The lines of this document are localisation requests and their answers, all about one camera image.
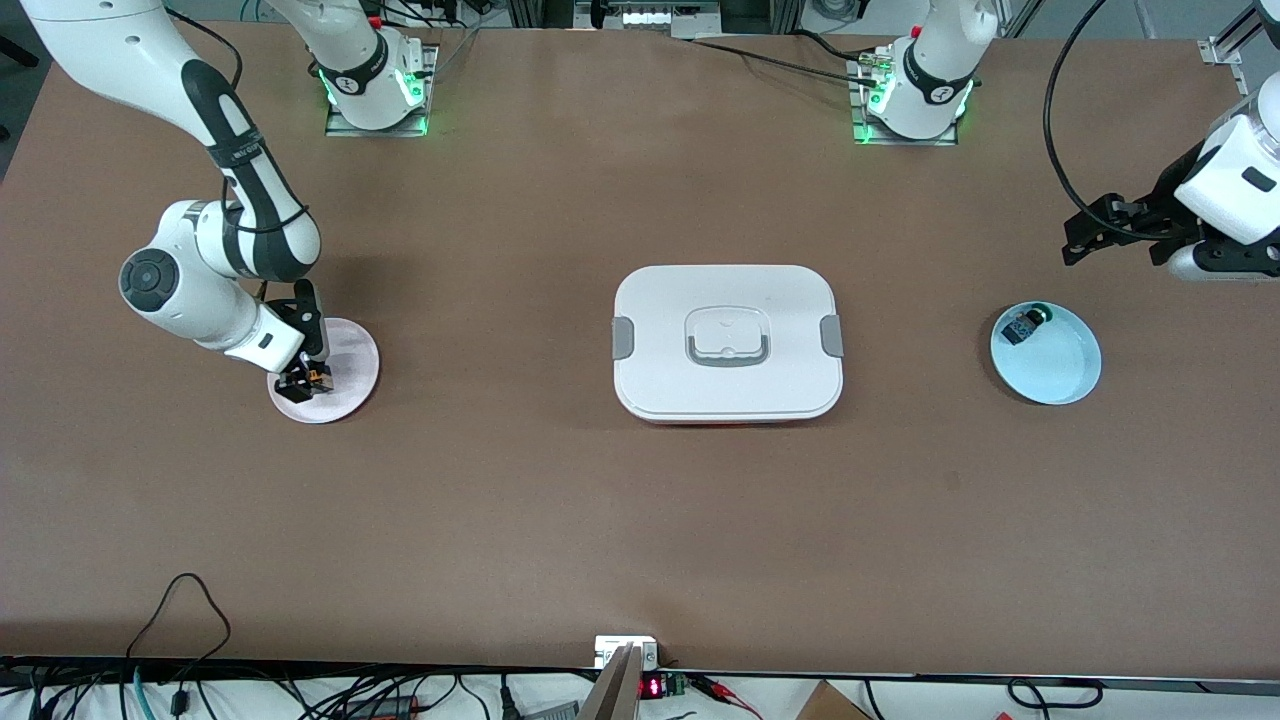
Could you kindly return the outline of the red clip leads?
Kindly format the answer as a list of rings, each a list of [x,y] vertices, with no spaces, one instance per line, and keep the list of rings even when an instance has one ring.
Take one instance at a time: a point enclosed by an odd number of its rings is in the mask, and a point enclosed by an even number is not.
[[[690,684],[690,687],[700,692],[705,697],[718,703],[728,705],[733,708],[742,710],[750,714],[754,717],[754,720],[765,720],[759,711],[756,711],[751,705],[741,700],[735,692],[732,692],[723,683],[712,680],[709,676],[698,674],[690,674],[687,678],[689,678],[687,683]]]

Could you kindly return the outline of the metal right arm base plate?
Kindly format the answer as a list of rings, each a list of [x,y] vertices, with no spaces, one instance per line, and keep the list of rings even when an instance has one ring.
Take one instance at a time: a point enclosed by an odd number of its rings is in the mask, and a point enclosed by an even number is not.
[[[325,136],[330,137],[361,137],[361,138],[421,138],[425,137],[430,127],[430,108],[433,100],[434,79],[436,74],[436,60],[439,46],[428,44],[422,46],[417,41],[411,44],[407,54],[402,53],[399,63],[403,70],[396,70],[392,76],[399,95],[396,97],[406,105],[407,113],[393,126],[380,129],[360,128],[349,123],[340,114],[338,105],[329,97],[329,108],[325,120]]]

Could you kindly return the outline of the white device on frame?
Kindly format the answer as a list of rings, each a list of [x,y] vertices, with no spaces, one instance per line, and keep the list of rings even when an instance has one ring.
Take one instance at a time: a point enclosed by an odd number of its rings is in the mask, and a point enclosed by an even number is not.
[[[691,38],[722,31],[718,0],[573,0],[576,29],[645,29]]]

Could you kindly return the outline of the small white device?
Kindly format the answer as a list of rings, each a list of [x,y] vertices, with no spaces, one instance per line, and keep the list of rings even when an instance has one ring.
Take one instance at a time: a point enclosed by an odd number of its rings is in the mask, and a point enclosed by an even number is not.
[[[655,671],[660,666],[660,647],[652,635],[596,635],[593,667],[603,670],[613,653],[625,646],[636,646],[641,650],[641,664],[645,673]]]

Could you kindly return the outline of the brown cardboard piece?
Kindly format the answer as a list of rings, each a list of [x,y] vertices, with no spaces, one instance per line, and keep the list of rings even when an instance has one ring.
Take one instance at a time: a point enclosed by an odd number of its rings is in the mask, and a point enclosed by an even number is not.
[[[818,680],[795,720],[876,720],[831,682]]]

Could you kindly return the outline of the small blue black part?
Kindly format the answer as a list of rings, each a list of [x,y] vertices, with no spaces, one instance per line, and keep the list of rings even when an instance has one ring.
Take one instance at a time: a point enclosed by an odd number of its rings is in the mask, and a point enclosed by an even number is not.
[[[1046,304],[1030,304],[1018,309],[1001,327],[1000,334],[1010,345],[1020,345],[1029,340],[1042,325],[1053,319],[1052,309]]]

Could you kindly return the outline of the pink round plate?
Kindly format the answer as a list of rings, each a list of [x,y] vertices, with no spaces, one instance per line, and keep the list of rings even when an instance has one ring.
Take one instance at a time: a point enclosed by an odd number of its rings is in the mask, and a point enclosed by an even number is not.
[[[335,316],[324,320],[333,389],[301,404],[282,397],[268,382],[268,395],[284,416],[303,424],[328,424],[356,413],[372,395],[381,359],[372,336],[360,324]]]

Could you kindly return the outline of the white lidded box grey latches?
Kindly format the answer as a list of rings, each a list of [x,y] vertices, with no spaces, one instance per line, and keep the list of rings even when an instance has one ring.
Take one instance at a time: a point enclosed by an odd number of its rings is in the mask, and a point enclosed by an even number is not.
[[[806,266],[644,266],[620,283],[611,331],[614,392],[645,421],[809,420],[844,389],[835,292]]]

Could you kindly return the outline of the aluminium profile bracket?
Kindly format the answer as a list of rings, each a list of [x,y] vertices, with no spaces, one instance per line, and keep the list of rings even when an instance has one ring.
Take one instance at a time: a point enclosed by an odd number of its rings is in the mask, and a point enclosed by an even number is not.
[[[1240,50],[1263,27],[1260,12],[1254,6],[1248,6],[1216,35],[1197,44],[1201,60],[1206,65],[1239,65],[1242,63]]]

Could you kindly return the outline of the grey metal bar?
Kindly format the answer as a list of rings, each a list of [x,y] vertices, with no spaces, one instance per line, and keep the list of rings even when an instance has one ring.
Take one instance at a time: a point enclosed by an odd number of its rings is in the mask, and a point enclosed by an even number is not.
[[[644,644],[628,642],[617,646],[575,720],[637,720],[645,657]]]

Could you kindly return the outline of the black power adapter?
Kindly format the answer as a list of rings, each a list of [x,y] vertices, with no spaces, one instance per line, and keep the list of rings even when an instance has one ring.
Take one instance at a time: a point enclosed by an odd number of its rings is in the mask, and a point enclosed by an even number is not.
[[[421,711],[411,694],[370,696],[344,703],[339,720],[417,720]]]

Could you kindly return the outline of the light blue round plate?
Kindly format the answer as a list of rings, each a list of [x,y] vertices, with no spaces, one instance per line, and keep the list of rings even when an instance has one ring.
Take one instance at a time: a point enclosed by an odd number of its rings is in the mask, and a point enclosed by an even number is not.
[[[1001,327],[1030,304],[1046,304],[1053,319],[1029,340],[1010,345]],[[1002,310],[989,333],[989,359],[995,372],[1014,393],[1033,404],[1060,406],[1087,397],[1098,384],[1103,355],[1091,327],[1074,311],[1047,301],[1014,304]]]

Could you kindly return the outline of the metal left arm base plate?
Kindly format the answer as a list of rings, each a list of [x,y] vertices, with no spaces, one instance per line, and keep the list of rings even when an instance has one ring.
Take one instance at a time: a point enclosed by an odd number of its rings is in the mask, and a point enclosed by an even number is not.
[[[872,106],[879,102],[893,85],[890,49],[890,45],[879,46],[873,53],[861,53],[856,60],[846,61],[846,72],[852,77],[847,87],[854,141],[877,146],[947,147],[957,145],[959,118],[965,110],[964,104],[959,106],[957,115],[948,128],[933,138],[909,138],[897,135],[879,117],[870,113]]]

